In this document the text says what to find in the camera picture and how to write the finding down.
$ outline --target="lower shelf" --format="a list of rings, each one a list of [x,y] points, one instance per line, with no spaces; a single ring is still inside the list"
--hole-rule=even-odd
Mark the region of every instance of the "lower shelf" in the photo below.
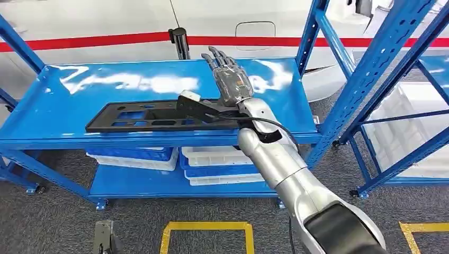
[[[277,197],[265,182],[191,186],[184,171],[99,165],[90,197]]]
[[[449,184],[449,178],[431,178],[431,177],[400,177],[396,176],[386,181],[386,185],[435,185]]]

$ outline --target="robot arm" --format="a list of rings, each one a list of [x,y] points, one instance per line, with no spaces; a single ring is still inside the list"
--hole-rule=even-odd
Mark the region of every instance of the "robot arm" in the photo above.
[[[234,107],[240,114],[278,123],[270,107],[252,97],[253,89],[245,71],[222,51],[214,47],[209,50],[217,63],[207,54],[202,57],[211,67],[220,89],[219,107]],[[183,92],[180,98],[183,97],[195,96]],[[208,112],[208,116],[211,114],[214,115],[214,110]],[[383,236],[374,222],[326,188],[309,171],[293,142],[285,131],[263,121],[252,120],[248,128],[243,127],[238,133],[240,149],[269,187],[276,190],[309,252],[386,253]]]

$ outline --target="yellow floor tape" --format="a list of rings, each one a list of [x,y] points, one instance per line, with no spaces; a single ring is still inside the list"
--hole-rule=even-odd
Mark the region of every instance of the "yellow floor tape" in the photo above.
[[[172,230],[245,230],[246,254],[254,254],[253,226],[239,221],[170,221],[162,233],[160,254],[168,254],[168,244]]]
[[[415,232],[449,232],[449,223],[401,223],[399,222],[404,237],[408,242],[412,254],[421,254],[412,233]]]

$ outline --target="white plastic crate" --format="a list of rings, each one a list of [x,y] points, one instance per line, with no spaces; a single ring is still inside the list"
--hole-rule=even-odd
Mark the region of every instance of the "white plastic crate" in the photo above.
[[[425,113],[449,107],[429,82],[399,82],[368,120]],[[373,123],[364,126],[384,171],[449,124],[448,115]],[[449,146],[444,146],[398,176],[449,178]]]
[[[96,159],[98,164],[103,165],[173,171],[175,170],[176,162],[178,160],[179,149],[173,149],[172,155],[168,161],[90,155],[88,153],[87,155]]]
[[[184,172],[192,186],[200,185],[215,185],[215,184],[241,184],[254,183],[265,181],[261,174],[246,174],[246,175],[225,175],[225,176],[208,176],[208,177],[188,177],[187,172]]]
[[[193,167],[248,165],[253,162],[234,147],[182,147],[181,153]]]

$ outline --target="blue metal shelf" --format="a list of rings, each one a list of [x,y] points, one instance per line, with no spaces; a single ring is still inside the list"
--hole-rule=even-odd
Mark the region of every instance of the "blue metal shelf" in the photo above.
[[[33,158],[37,158],[40,153],[40,151],[36,150],[28,152],[28,154]],[[14,163],[13,161],[10,161],[8,165],[6,165],[3,158],[0,156],[0,180],[6,180],[16,185],[22,186],[25,188],[26,193],[33,194],[39,184],[27,180],[30,172],[25,168],[20,168],[20,171],[13,172],[13,169],[16,166],[16,163]]]
[[[300,143],[320,139],[294,58],[238,59],[266,101]],[[188,89],[219,98],[203,60],[45,66],[0,130],[8,149],[94,146],[236,145],[237,130],[86,133],[85,125],[108,102],[177,99]]]
[[[420,57],[416,65],[449,104],[449,56]]]
[[[336,139],[435,0],[395,1],[356,67],[325,16],[328,3],[329,0],[312,1],[296,57],[237,60],[252,80],[255,97],[270,106],[298,143],[315,144],[306,158],[310,168]],[[184,89],[203,98],[218,98],[208,65],[203,60],[184,60],[45,66],[1,16],[0,28],[3,39],[39,74],[0,129],[0,151],[18,165],[96,203],[97,209],[105,207],[106,198],[114,197],[275,196],[264,183],[190,186],[179,167],[173,172],[160,172],[99,166],[92,188],[86,189],[26,155],[21,150],[228,146],[237,144],[237,130],[86,133],[85,125],[108,102],[177,99]],[[320,29],[343,68],[347,83],[326,120],[317,128],[301,79]],[[427,35],[431,41],[433,35]],[[419,153],[440,145],[442,141],[435,139]],[[392,172],[381,175],[386,177],[371,180],[369,188],[393,177]]]
[[[96,198],[277,197],[265,182],[190,186],[179,164],[174,171],[99,165],[89,191]]]
[[[427,2],[427,7],[433,5],[434,2]],[[362,175],[365,178],[365,184],[357,188],[360,197],[366,197],[367,193],[377,186],[387,184],[387,185],[429,185],[429,184],[449,184],[449,178],[430,178],[430,177],[398,177],[401,172],[410,168],[414,163],[421,161],[422,159],[429,156],[431,153],[435,152],[439,148],[445,146],[449,143],[449,127],[443,129],[440,133],[426,141],[424,144],[420,145],[410,154],[406,155],[404,158],[400,159],[389,168],[380,170],[379,164],[375,157],[375,151],[372,147],[371,140],[364,132],[363,124],[375,123],[375,122],[386,122],[386,121],[396,121],[400,119],[409,119],[415,117],[425,117],[431,115],[447,114],[448,110],[440,110],[433,112],[418,112],[416,114],[389,117],[386,119],[370,120],[366,121],[373,110],[380,104],[380,102],[389,94],[396,83],[405,76],[408,71],[413,67],[417,66],[424,75],[428,78],[430,83],[436,88],[439,94],[442,96],[444,101],[449,105],[449,56],[428,56],[422,57],[422,53],[428,48],[431,42],[438,37],[438,35],[446,28],[449,21],[449,3],[440,10],[440,13],[436,15],[431,24],[422,33],[420,38],[411,47],[407,54],[401,59],[397,64],[385,82],[378,88],[375,94],[371,97],[368,103],[360,111],[360,114],[356,116],[355,120],[350,124],[348,129],[342,134],[338,139],[339,144],[345,144],[350,142],[357,163],[360,166]],[[407,16],[402,20],[402,24],[406,24],[407,19],[411,17]],[[410,23],[416,23],[416,20],[411,20]],[[362,159],[360,151],[357,148],[357,144],[354,141],[353,136],[360,132],[363,139],[367,145],[368,151],[370,152],[371,159],[373,160],[378,174],[371,177],[369,174],[365,162]]]

